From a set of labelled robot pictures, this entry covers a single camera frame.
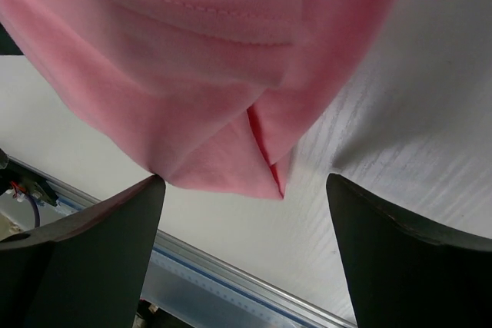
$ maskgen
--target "white surface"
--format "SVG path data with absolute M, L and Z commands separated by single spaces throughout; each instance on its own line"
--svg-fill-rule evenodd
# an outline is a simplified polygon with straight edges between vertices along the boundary
M 99 198 L 146 176 L 23 58 L 0 58 L 0 147 Z M 324 182 L 337 171 L 492 237 L 492 0 L 398 0 L 353 80 L 298 146 L 285 201 L 171 187 L 160 228 L 353 319 Z

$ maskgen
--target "pink cloth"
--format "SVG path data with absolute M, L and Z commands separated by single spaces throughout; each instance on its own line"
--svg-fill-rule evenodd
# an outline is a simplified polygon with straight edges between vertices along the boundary
M 392 0 L 0 0 L 81 119 L 186 188 L 281 198 Z

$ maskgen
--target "red stitching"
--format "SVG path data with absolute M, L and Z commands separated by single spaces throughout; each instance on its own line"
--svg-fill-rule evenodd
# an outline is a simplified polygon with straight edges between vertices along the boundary
M 211 8 L 211 7 L 203 7 L 200 5 L 193 5 L 190 3 L 185 3 L 179 0 L 160 0 L 161 2 L 168 3 L 168 4 L 174 4 L 174 5 L 180 5 L 181 7 L 185 7 L 187 9 L 191 9 L 193 11 L 199 11 L 199 12 L 208 12 L 208 13 L 215 13 L 216 15 L 225 15 L 228 17 L 238 17 L 238 18 L 259 18 L 259 19 L 265 19 L 265 20 L 270 20 L 270 21 L 287 21 L 285 18 L 279 17 L 279 16 L 266 16 L 266 15 L 256 15 L 254 13 L 250 12 L 240 12 L 240 11 L 228 11 L 225 9 L 217 9 L 217 8 Z

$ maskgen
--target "folded cloth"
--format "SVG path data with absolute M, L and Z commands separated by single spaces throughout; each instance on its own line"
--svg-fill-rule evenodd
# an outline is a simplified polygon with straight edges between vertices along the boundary
M 82 120 L 179 187 L 282 198 L 392 0 L 0 0 Z

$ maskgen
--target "table surface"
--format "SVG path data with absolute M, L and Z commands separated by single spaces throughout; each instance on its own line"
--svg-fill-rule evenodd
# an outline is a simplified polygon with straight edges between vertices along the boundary
M 148 174 L 79 121 L 23 57 L 0 58 L 0 147 L 103 199 Z M 492 0 L 397 0 L 302 138 L 284 201 L 171 187 L 160 229 L 354 320 L 324 189 L 338 172 L 492 237 Z

